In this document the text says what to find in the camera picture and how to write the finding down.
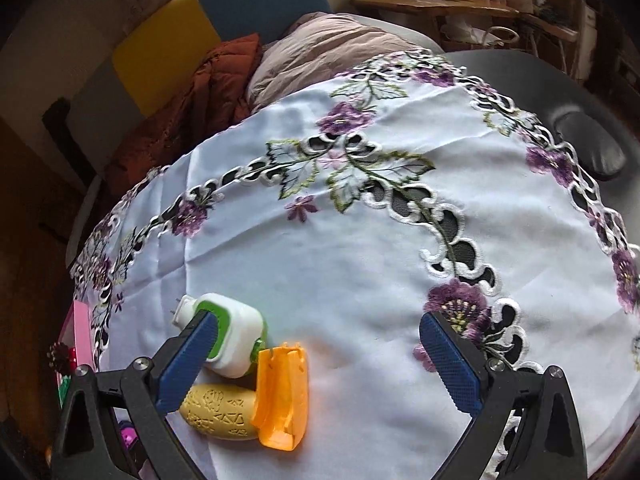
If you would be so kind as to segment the black padded table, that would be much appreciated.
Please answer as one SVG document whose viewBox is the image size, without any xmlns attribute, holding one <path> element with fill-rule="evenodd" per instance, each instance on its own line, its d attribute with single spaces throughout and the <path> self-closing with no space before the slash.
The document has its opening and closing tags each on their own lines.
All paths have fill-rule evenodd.
<svg viewBox="0 0 640 480">
<path fill-rule="evenodd" d="M 533 55 L 449 53 L 496 154 L 500 216 L 575 283 L 639 278 L 639 143 L 596 98 Z"/>
</svg>

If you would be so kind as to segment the wooden side desk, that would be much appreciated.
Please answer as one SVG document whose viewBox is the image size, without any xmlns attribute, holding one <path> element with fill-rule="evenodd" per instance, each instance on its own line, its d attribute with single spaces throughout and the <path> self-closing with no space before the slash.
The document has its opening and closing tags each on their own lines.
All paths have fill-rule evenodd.
<svg viewBox="0 0 640 480">
<path fill-rule="evenodd" d="M 579 32 L 561 25 L 550 24 L 533 14 L 510 8 L 489 0 L 352 0 L 352 5 L 363 14 L 374 18 L 381 11 L 441 18 L 451 15 L 479 15 L 486 18 L 519 18 L 526 25 L 541 29 L 559 40 L 574 44 Z"/>
</svg>

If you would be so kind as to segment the white green plug-in device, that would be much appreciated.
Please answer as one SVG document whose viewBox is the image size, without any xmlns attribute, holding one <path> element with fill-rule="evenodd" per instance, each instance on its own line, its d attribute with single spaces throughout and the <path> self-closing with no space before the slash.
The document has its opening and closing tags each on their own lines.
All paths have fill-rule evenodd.
<svg viewBox="0 0 640 480">
<path fill-rule="evenodd" d="M 182 330 L 200 311 L 213 313 L 217 320 L 217 339 L 210 349 L 205 366 L 225 378 L 247 375 L 266 348 L 268 326 L 255 308 L 241 301 L 208 292 L 199 297 L 183 295 L 172 318 Z"/>
</svg>

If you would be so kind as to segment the purple perforated cone toy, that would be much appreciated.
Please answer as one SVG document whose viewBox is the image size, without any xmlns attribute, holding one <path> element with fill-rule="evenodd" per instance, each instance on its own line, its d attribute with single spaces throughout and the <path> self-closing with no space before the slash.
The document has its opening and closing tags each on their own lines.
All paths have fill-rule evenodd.
<svg viewBox="0 0 640 480">
<path fill-rule="evenodd" d="M 122 442 L 124 442 L 131 459 L 135 462 L 138 459 L 140 451 L 140 439 L 137 431 L 134 429 L 132 422 L 127 419 L 120 420 L 118 422 L 118 428 Z"/>
</svg>

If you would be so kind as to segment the orange plastic clip piece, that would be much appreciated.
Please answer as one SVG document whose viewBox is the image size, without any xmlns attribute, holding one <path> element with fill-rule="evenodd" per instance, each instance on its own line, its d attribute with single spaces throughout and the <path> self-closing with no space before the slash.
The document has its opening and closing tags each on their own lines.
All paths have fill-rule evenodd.
<svg viewBox="0 0 640 480">
<path fill-rule="evenodd" d="M 308 359 L 300 345 L 258 353 L 256 396 L 250 423 L 266 448 L 293 452 L 306 434 L 309 413 Z"/>
</svg>

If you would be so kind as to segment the yellow blue grey headboard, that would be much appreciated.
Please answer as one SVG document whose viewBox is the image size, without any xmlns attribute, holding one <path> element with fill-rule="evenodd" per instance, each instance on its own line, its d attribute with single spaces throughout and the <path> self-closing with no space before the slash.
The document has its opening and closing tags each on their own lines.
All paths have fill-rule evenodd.
<svg viewBox="0 0 640 480">
<path fill-rule="evenodd" d="M 126 134 L 160 110 L 223 41 L 256 32 L 265 44 L 329 0 L 170 0 L 122 40 L 43 125 L 73 172 L 90 184 Z"/>
</svg>

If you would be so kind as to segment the dark red flower ornament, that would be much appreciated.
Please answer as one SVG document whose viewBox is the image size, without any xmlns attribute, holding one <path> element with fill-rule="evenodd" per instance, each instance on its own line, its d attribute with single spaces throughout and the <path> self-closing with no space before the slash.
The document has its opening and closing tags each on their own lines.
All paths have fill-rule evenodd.
<svg viewBox="0 0 640 480">
<path fill-rule="evenodd" d="M 47 351 L 49 366 L 61 376 L 70 376 L 77 367 L 76 349 L 62 342 L 51 344 Z"/>
</svg>

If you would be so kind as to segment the pink rimmed storage tray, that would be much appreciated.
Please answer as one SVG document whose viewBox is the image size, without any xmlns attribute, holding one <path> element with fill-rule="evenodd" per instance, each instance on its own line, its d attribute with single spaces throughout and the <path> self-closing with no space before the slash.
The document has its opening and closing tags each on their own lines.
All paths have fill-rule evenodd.
<svg viewBox="0 0 640 480">
<path fill-rule="evenodd" d="M 66 314 L 57 341 L 76 349 L 77 367 L 79 365 L 87 365 L 93 370 L 96 370 L 93 362 L 89 307 L 86 304 L 77 300 L 72 302 L 72 306 Z M 58 403 L 60 406 L 64 404 L 72 375 L 63 377 L 55 372 L 56 384 L 58 385 Z"/>
</svg>

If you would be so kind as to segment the rust brown jacket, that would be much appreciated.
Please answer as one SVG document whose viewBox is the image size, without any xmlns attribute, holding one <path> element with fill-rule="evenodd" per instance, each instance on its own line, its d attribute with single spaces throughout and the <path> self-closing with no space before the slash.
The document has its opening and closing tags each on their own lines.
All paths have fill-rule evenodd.
<svg viewBox="0 0 640 480">
<path fill-rule="evenodd" d="M 104 174 L 111 196 L 123 196 L 152 168 L 172 164 L 250 116 L 246 90 L 260 62 L 256 32 L 210 50 L 189 84 L 119 144 Z"/>
</svg>

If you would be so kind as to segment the yellow embossed oval object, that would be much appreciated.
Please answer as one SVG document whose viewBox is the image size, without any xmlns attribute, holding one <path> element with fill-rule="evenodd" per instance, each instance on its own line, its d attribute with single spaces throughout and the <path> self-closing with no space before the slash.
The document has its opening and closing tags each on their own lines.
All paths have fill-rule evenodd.
<svg viewBox="0 0 640 480">
<path fill-rule="evenodd" d="M 232 384 L 199 384 L 190 388 L 179 413 L 200 434 L 219 440 L 258 438 L 250 421 L 256 392 Z"/>
</svg>

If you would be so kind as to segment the pinkish beige quilt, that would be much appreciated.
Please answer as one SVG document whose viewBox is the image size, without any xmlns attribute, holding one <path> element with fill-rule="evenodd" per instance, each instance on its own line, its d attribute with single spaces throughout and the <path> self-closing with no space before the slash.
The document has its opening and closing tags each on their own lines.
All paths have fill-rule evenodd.
<svg viewBox="0 0 640 480">
<path fill-rule="evenodd" d="M 349 13 L 308 13 L 279 40 L 262 48 L 262 60 L 248 83 L 250 112 L 312 84 L 333 78 L 375 55 L 442 47 L 408 27 Z"/>
</svg>

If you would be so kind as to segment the white floral embroidered tablecloth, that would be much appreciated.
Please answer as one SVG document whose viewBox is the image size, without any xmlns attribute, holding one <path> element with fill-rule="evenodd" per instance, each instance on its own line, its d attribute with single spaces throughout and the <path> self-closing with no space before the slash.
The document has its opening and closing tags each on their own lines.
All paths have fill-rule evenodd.
<svg viewBox="0 0 640 480">
<path fill-rule="evenodd" d="M 171 416 L 209 479 L 419 479 L 468 420 L 419 344 L 427 309 L 515 367 L 566 371 L 596 471 L 639 418 L 639 281 L 575 283 L 500 216 L 460 68 L 381 55 L 263 108 L 128 191 L 72 269 L 114 370 L 175 333 L 183 295 L 262 312 L 309 358 L 300 448 Z"/>
</svg>

